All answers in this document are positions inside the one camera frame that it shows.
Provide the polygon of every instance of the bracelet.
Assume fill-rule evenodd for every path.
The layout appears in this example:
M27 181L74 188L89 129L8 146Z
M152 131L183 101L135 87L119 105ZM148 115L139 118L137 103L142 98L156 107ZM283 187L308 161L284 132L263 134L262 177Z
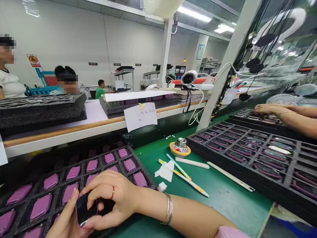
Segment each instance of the bracelet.
M172 219L172 214L173 214L173 202L171 199L171 196L164 192L166 197L167 197L167 211L166 211L166 216L163 222L160 222L163 225L169 225Z

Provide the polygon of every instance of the yellow pen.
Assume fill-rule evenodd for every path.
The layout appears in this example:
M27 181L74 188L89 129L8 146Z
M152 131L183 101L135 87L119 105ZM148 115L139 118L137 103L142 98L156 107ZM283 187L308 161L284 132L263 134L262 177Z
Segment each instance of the yellow pen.
M174 173L176 173L179 177L181 177L182 179L184 179L187 183L189 183L191 186L193 186L198 192L200 192L201 194L205 195L206 197L209 197L209 195L201 188L199 187L197 184L193 183L192 181L190 181L189 179L187 179L186 177L184 177L182 174L180 174L178 171L176 170L172 170L169 167L166 166L166 162L158 159L158 161L160 162L161 165L165 166L166 168L168 168L169 170L173 171Z

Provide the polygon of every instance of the handwritten note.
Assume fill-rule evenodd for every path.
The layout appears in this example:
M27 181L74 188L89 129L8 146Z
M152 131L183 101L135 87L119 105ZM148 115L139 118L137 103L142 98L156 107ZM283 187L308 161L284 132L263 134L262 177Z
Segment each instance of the handwritten note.
M128 132L147 125L157 125L158 118L153 102L139 103L139 105L124 110Z

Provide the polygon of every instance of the hand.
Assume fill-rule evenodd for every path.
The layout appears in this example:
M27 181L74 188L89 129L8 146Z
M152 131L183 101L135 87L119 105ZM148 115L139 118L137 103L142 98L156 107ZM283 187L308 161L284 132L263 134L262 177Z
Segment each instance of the hand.
M90 218L84 225L84 229L104 230L115 227L137 212L140 203L139 187L132 184L122 174L112 170L106 170L98 174L83 190L81 194L89 191L87 209L98 198L111 199L116 202L112 212L102 216ZM103 210L103 203L98 204L98 210Z
M82 229L77 222L75 206L78 195L79 191L74 189L72 198L49 230L46 238L87 238L93 232L93 229Z

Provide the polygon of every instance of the fan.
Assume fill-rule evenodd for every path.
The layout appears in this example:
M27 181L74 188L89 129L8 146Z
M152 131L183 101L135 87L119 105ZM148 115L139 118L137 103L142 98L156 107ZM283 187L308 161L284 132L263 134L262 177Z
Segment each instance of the fan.
M267 99L266 103L296 105L299 99L299 97L290 94L277 94Z

